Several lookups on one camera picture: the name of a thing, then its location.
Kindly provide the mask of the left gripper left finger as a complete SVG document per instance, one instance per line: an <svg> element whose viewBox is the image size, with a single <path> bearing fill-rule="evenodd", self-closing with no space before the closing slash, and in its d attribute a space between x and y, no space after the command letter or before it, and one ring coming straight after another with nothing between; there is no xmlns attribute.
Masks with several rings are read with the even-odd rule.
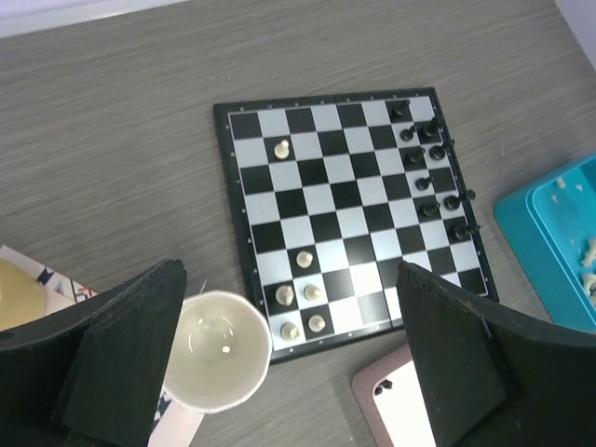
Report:
<svg viewBox="0 0 596 447"><path fill-rule="evenodd" d="M1 333L4 446L145 446L187 285L164 259Z"/></svg>

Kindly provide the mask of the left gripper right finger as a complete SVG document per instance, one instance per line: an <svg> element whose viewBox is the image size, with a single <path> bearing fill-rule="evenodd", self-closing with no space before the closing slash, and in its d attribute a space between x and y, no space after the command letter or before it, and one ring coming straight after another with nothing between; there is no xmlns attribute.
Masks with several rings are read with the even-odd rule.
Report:
<svg viewBox="0 0 596 447"><path fill-rule="evenodd" d="M400 262L404 329L439 446L592 446L595 336Z"/></svg>

